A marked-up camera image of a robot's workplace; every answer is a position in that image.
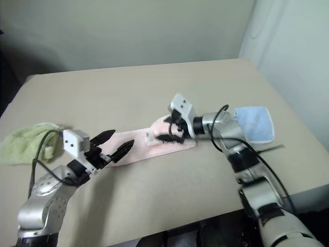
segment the pink cloth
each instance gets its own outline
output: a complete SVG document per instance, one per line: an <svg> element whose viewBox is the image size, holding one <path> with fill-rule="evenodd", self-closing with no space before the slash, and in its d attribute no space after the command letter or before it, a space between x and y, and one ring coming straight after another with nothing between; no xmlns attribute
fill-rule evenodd
<svg viewBox="0 0 329 247"><path fill-rule="evenodd" d="M149 140L148 136L154 133L156 129L164 129L163 126L158 124L159 120L155 122L157 123L155 128L153 127L153 128L145 128L140 130L115 133L108 141L100 145L99 147L102 149L102 153L112 154L124 142L127 142L131 139L135 140L135 143L131 148L131 150L129 151L129 153L126 154L126 156L123 157L121 160L119 160L117 163L110 163L109 167L127 165L133 162L145 160L147 158L152 158L167 153L173 153L173 152L195 147L196 141L191 139L185 140L183 144L163 143L162 141L154 140L150 145L150 141L148 141Z"/></svg>

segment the cloth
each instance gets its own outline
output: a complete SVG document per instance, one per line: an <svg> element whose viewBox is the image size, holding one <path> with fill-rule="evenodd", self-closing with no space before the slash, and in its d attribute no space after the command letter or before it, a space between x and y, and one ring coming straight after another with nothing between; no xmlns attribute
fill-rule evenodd
<svg viewBox="0 0 329 247"><path fill-rule="evenodd" d="M16 130L1 143L0 163L6 165L31 164L47 131L60 129L58 125L45 122ZM41 160L47 161L53 157L57 138L56 133L48 135L40 152Z"/></svg>
<svg viewBox="0 0 329 247"><path fill-rule="evenodd" d="M241 107L234 112L248 142L265 144L274 140L274 125L266 107Z"/></svg>
<svg viewBox="0 0 329 247"><path fill-rule="evenodd" d="M176 142L162 142L155 138L149 138L151 135L154 136L155 133L159 133L158 130L162 130L164 128L163 125L159 125L158 123L161 121L163 122L166 117L167 116L155 121L156 124L152 125L151 128L114 133L108 141L101 144L99 147L102 149L102 153L112 154L124 142L127 142L131 139L135 140L134 145L129 151L129 153L126 154L117 163L110 163L108 167L127 165L133 162L146 160L148 158L157 157L164 154L195 147L196 141L192 139L186 139L183 144L179 144Z"/></svg>

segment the wire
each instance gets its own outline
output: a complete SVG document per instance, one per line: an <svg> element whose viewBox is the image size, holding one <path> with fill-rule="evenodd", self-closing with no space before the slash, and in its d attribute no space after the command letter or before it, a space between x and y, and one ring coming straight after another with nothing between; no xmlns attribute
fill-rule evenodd
<svg viewBox="0 0 329 247"><path fill-rule="evenodd" d="M70 178L65 178L65 179L60 179L58 176L56 176L56 174L54 174L45 164L43 164L40 160L39 160L39 156L40 156L40 152L42 149L42 146L47 138L47 136L49 136L51 133L56 133L56 134L60 134L60 131L57 130L49 130L41 139L40 144L38 146L38 149L36 151L35 154L35 158L32 161L32 170L31 170L31 176L30 176L30 183L29 183L29 190L28 190L28 198L31 197L32 194L32 189L35 183L35 168L37 164L40 164L44 169L46 169L48 171L49 174L51 174L56 180L58 180L59 182L68 185L68 186L76 186L76 182L73 181Z"/></svg>
<svg viewBox="0 0 329 247"><path fill-rule="evenodd" d="M215 121L217 119L217 117L219 116L219 114L221 113L221 111L223 110L227 110L228 109L228 105L226 104L225 106L223 106L219 111L218 113L216 114L213 122L212 122L212 128L210 129L209 128L209 124L207 124L207 127L208 127L208 130L210 131L210 138L212 140L212 143L214 145L214 147L216 149L220 149L217 144L214 142L214 137L213 137L213 126L215 124ZM293 212L294 215L297 215L297 211L296 211L296 207L287 191L287 189L285 188L285 186L283 185L282 181L279 179L278 175L273 171L273 169L270 167L270 165L259 155L259 153L261 152L265 152L265 151L269 151L271 150L272 148L270 149L266 149L266 150L261 150L261 151L255 151L254 148L249 144L247 143L245 140L242 140L242 139L239 139L239 138L233 138L233 137L219 137L219 138L216 138L216 139L219 139L219 140L237 140L237 141L240 141L242 142L244 145L247 146L247 148L267 167L267 169L273 174L273 176L276 178L276 180L278 181L278 183L280 184L282 190L284 191L286 197L287 197L287 200L291 206L291 211Z"/></svg>

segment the beige table surface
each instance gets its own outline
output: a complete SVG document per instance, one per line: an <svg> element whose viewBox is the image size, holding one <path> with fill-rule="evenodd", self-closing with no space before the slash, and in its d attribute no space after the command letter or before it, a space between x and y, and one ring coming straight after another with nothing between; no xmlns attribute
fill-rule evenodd
<svg viewBox="0 0 329 247"><path fill-rule="evenodd" d="M329 153L247 60L177 63L36 75L0 119L1 139L17 128L50 121L94 136L106 129L148 127L168 114L176 92L198 114L246 105L268 107L275 144L263 156L290 193L329 182ZM50 165L66 165L62 156ZM29 165L1 166L0 245L14 244ZM103 169L77 190L58 246L107 246L242 208L225 157L210 142L119 168Z"/></svg>

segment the blue towel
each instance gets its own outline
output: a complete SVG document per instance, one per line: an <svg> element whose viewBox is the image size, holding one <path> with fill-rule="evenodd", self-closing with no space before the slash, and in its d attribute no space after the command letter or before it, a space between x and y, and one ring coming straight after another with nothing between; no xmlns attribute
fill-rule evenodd
<svg viewBox="0 0 329 247"><path fill-rule="evenodd" d="M241 107L234 112L248 142L265 144L274 140L274 126L266 107Z"/></svg>

